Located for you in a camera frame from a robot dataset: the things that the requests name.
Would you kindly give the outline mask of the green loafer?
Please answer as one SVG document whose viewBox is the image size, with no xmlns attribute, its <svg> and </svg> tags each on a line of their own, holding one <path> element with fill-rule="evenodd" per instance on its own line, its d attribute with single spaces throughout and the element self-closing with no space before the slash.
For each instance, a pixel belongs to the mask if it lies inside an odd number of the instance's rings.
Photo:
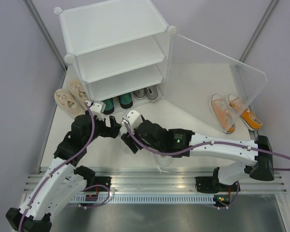
<svg viewBox="0 0 290 232">
<path fill-rule="evenodd" d="M 104 108 L 103 113 L 105 115 L 112 114 L 114 112 L 114 110 L 115 110 L 113 99 L 112 98 L 109 98 L 107 100 L 103 100 L 102 102 L 105 104 L 105 108 Z"/>
<path fill-rule="evenodd" d="M 129 109 L 133 106 L 131 93 L 126 93 L 118 96 L 119 104 L 123 109 Z"/>
</svg>

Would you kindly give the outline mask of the grey canvas sneaker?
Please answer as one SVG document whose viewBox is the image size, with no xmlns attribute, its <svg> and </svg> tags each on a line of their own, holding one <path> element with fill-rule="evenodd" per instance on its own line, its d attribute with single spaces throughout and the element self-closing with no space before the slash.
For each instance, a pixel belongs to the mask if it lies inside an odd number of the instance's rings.
<svg viewBox="0 0 290 232">
<path fill-rule="evenodd" d="M 139 90 L 134 91 L 133 94 L 134 94 L 135 98 L 138 100 L 142 100 L 146 97 L 146 92 L 145 92 L 144 88 L 141 88 Z"/>
<path fill-rule="evenodd" d="M 155 85 L 147 87 L 145 91 L 149 101 L 155 102 L 159 98 L 159 93 Z"/>
</svg>

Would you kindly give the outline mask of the white sneaker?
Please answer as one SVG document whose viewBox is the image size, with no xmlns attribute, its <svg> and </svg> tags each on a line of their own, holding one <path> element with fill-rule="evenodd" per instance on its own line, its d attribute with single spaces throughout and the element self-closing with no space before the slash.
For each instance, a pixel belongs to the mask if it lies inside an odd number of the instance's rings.
<svg viewBox="0 0 290 232">
<path fill-rule="evenodd" d="M 153 160 L 156 168 L 158 169 L 158 171 L 161 174 L 169 173 L 168 171 L 163 170 L 162 167 L 170 166 L 172 164 L 173 160 L 174 160 L 172 157 L 170 157 L 170 156 L 161 156 L 161 155 L 158 155 L 158 154 L 155 154 L 155 153 L 151 153 L 151 157 L 152 157 L 152 160 Z"/>
</svg>

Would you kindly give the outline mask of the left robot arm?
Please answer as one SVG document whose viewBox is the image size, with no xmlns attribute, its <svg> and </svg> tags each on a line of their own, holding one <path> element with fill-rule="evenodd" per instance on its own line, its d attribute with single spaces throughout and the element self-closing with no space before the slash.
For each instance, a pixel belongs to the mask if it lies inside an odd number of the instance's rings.
<svg viewBox="0 0 290 232">
<path fill-rule="evenodd" d="M 95 172 L 78 162 L 87 146 L 97 137 L 116 138 L 121 125 L 114 116 L 110 126 L 96 116 L 80 115 L 57 146 L 47 172 L 31 195 L 18 207 L 10 208 L 6 218 L 18 232 L 48 232 L 54 217 L 82 191 L 109 192 L 109 184 L 97 182 Z"/>
</svg>

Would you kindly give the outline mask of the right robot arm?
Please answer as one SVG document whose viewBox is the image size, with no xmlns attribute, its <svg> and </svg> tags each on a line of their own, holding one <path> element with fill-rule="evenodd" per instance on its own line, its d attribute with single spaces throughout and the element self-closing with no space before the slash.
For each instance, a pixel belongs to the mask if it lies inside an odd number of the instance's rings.
<svg viewBox="0 0 290 232">
<path fill-rule="evenodd" d="M 246 141 L 219 139 L 185 129 L 167 130 L 149 120 L 144 120 L 137 127 L 123 120 L 122 125 L 126 130 L 122 140 L 133 153 L 143 148 L 172 158 L 213 157 L 232 160 L 233 164 L 214 169 L 211 186 L 217 191 L 248 177 L 265 182 L 274 180 L 273 150 L 266 136 Z"/>
</svg>

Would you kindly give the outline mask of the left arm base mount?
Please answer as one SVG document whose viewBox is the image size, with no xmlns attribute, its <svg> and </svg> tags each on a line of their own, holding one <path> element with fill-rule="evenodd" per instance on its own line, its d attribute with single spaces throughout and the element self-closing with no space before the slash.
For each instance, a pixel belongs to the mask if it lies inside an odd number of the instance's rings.
<svg viewBox="0 0 290 232">
<path fill-rule="evenodd" d="M 87 185 L 87 187 L 90 187 L 89 189 L 85 190 L 85 192 L 107 192 L 107 190 L 104 188 L 110 189 L 112 183 L 112 178 L 110 176 L 97 176 L 95 177 L 95 181 L 91 183 L 91 185 Z"/>
</svg>

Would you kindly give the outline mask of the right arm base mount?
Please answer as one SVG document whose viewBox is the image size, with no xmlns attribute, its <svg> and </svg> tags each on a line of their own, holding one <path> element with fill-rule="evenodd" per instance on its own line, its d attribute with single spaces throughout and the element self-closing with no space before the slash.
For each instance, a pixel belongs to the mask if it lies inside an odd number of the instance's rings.
<svg viewBox="0 0 290 232">
<path fill-rule="evenodd" d="M 197 192 L 214 194 L 219 192 L 237 192 L 240 191 L 239 184 L 236 182 L 232 185 L 224 185 L 219 182 L 214 182 L 212 176 L 198 176 L 195 177 L 195 188 Z"/>
</svg>

